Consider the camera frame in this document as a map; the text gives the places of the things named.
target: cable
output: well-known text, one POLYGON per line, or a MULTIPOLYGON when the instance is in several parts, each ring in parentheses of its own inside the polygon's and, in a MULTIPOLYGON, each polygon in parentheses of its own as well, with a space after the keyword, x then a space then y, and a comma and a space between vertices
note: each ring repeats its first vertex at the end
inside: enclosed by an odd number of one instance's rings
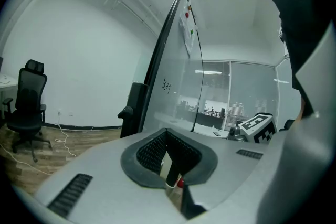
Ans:
POLYGON ((38 172, 41 172, 41 173, 46 174, 46 175, 49 175, 49 176, 52 175, 52 174, 43 172, 43 171, 41 171, 41 170, 39 170, 39 169, 36 169, 35 167, 31 166, 30 164, 27 164, 27 163, 18 161, 16 158, 14 158, 14 156, 13 156, 9 151, 7 151, 7 150, 4 148, 4 146, 3 146, 2 144, 0 144, 0 146, 1 146, 2 149, 3 149, 5 152, 7 152, 7 153, 8 153, 8 154, 9 154, 9 155, 10 155, 10 156, 11 156, 17 163, 26 164, 26 165, 30 166, 32 169, 34 169, 34 170, 36 170, 36 171, 38 171, 38 172))
POLYGON ((57 125, 57 126, 60 128, 61 132, 62 132, 63 134, 65 134, 67 137, 66 137, 64 140, 55 139, 55 142, 62 142, 62 143, 64 143, 64 147, 66 147, 66 148, 68 149, 68 152, 69 152, 71 155, 73 155, 73 156, 75 156, 75 157, 77 158, 77 156, 76 156, 75 154, 71 153, 71 152, 70 152, 70 149, 65 145, 65 143, 66 143, 67 138, 69 137, 69 135, 67 135, 65 132, 63 132, 61 126, 59 125, 59 119, 60 119, 60 115, 58 115, 58 123, 56 123, 55 125, 57 125))

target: black vent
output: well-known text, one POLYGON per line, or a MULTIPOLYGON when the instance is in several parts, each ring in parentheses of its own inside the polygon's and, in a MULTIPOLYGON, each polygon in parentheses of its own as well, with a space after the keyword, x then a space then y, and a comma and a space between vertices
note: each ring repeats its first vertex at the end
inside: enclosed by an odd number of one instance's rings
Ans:
POLYGON ((66 218, 92 180, 92 176, 78 174, 49 204, 48 208, 66 218))
POLYGON ((238 150, 236 153, 253 159, 261 159, 261 157, 263 156, 262 153, 247 150, 238 150))

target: black mesh pad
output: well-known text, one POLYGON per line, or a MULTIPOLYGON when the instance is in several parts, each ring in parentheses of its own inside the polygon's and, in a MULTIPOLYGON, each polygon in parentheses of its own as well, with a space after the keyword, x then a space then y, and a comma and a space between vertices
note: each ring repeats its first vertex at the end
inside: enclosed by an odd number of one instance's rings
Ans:
POLYGON ((161 129, 126 148, 121 155, 121 167, 140 186, 165 188, 159 174, 166 152, 183 175, 185 185, 206 182, 218 162, 211 148, 173 129, 161 129))
POLYGON ((163 133, 140 148, 136 158, 143 167, 159 175, 165 153, 166 136, 163 133))

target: desk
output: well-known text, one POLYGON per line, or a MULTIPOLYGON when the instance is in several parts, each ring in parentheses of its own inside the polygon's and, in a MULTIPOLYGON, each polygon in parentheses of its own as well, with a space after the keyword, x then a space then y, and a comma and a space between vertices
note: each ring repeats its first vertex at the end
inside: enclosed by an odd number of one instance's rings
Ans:
POLYGON ((4 78, 7 78, 7 80, 9 80, 9 83, 3 84, 0 82, 0 101, 1 101, 1 118, 2 119, 5 118, 5 109, 4 109, 4 106, 2 105, 2 102, 5 100, 5 91, 12 90, 16 88, 18 85, 17 79, 14 79, 3 73, 0 73, 0 81, 3 80, 4 78))

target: ceiling light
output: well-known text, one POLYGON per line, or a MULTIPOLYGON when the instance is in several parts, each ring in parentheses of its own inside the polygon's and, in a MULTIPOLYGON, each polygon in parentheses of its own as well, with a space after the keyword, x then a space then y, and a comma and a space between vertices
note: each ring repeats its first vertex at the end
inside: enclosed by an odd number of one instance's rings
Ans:
POLYGON ((211 74, 211 75, 221 75, 222 72, 217 71, 203 71, 203 70, 195 70, 195 73, 197 74, 211 74))
POLYGON ((273 79, 274 81, 280 82, 280 83, 289 83, 288 81, 284 81, 284 80, 278 80, 278 79, 273 79))

